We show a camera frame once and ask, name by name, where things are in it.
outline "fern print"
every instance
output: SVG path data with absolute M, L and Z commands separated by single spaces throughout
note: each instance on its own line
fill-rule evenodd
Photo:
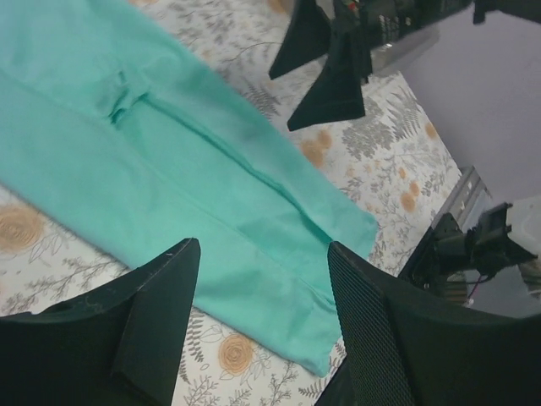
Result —
M 182 380 L 186 383 L 189 383 L 188 379 L 188 369 L 186 367 L 186 349 L 183 348 L 183 353 L 180 358 L 180 366 L 178 368 L 178 376 L 182 378 Z
M 228 406 L 244 406 L 248 403 L 246 401 L 249 400 L 251 391 L 249 389 L 240 389 L 235 390 L 235 394 L 233 397 L 229 397 L 229 405 Z
M 291 399 L 291 390 L 287 389 L 287 384 L 295 381 L 297 377 L 295 364 L 291 361 L 286 362 L 280 379 L 276 377 L 276 374 L 270 376 L 270 397 L 261 398 L 260 406 L 277 406 L 282 400 Z
M 184 340 L 184 345 L 188 347 L 189 354 L 194 357 L 197 362 L 203 362 L 205 360 L 205 356 L 201 350 L 200 341 L 204 319 L 205 313 L 193 307 L 189 315 L 189 323 L 188 328 L 186 329 L 186 338 Z
M 58 302 L 66 298 L 69 288 L 79 283 L 80 293 L 93 288 L 92 282 L 103 273 L 111 273 L 112 276 L 126 272 L 124 266 L 120 266 L 113 258 L 107 255 L 98 255 L 91 262 L 84 262 L 80 257 L 67 258 L 63 260 L 63 265 L 71 273 L 54 277 L 41 277 L 34 282 L 25 284 L 24 293 L 17 293 L 9 297 L 2 306 L 4 315 L 12 315 L 27 311 L 35 305 L 39 298 L 48 297 L 50 300 Z
M 401 89 L 400 93 L 392 94 L 395 98 L 390 101 L 389 119 L 396 141 L 415 137 L 421 129 L 419 119 L 421 116 L 417 98 L 409 89 Z
M 372 158 L 378 149 L 391 150 L 395 142 L 391 127 L 381 121 L 383 111 L 373 99 L 364 100 L 366 116 L 353 120 L 342 131 L 342 142 L 349 155 L 362 161 Z
M 210 376 L 200 376 L 188 387 L 188 396 L 184 396 L 186 406 L 218 406 L 220 397 L 215 395 L 218 383 Z
M 271 119 L 273 115 L 278 115 L 276 106 L 280 106 L 280 101 L 273 96 L 264 86 L 253 85 L 247 80 L 247 91 L 244 91 L 242 95 L 248 99 L 250 103 L 254 105 L 267 119 Z
M 340 343 L 336 343 L 335 348 L 338 351 L 338 353 L 343 353 L 345 357 L 346 349 Z M 330 364 L 331 364 L 331 370 L 329 371 L 329 373 L 327 374 L 325 378 L 318 379 L 317 381 L 315 381 L 308 387 L 300 387 L 298 389 L 298 392 L 301 395 L 306 396 L 307 398 L 310 398 L 310 399 L 319 398 L 321 396 L 321 393 L 323 393 L 323 391 L 329 384 L 329 381 L 331 381 L 331 378 L 335 375 L 336 371 L 342 364 L 342 359 L 331 358 Z

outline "fabric fold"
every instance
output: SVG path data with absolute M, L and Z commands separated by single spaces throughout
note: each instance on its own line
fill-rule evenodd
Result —
M 123 0 L 0 9 L 0 181 L 132 268 L 197 238 L 194 304 L 324 376 L 327 246 L 366 258 L 373 217 Z

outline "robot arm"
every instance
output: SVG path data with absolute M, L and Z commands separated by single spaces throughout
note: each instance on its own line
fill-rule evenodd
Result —
M 541 195 L 515 201 L 507 209 L 507 237 L 532 255 L 541 255 Z
M 296 0 L 270 68 L 275 79 L 328 53 L 323 71 L 287 122 L 293 131 L 364 116 L 361 84 L 373 73 L 370 51 L 475 3 L 474 24 L 493 11 L 541 24 L 539 0 Z

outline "floral tablecloth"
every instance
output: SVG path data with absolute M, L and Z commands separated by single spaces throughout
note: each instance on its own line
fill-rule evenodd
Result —
M 380 232 L 370 260 L 396 274 L 460 175 L 402 76 L 375 78 L 363 88 L 366 118 L 290 133 L 286 121 L 320 65 L 268 79 L 287 28 L 278 0 L 132 3 L 247 97 L 360 208 L 375 214 Z M 44 310 L 124 272 L 122 264 L 0 187 L 2 315 Z M 193 309 L 173 404 L 311 405 L 344 356 L 337 343 L 331 373 L 319 379 Z

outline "green cloth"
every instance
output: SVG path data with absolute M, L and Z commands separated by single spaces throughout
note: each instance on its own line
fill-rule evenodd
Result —
M 132 268 L 196 237 L 194 305 L 324 376 L 327 246 L 374 218 L 124 0 L 2 2 L 0 37 L 0 181 Z

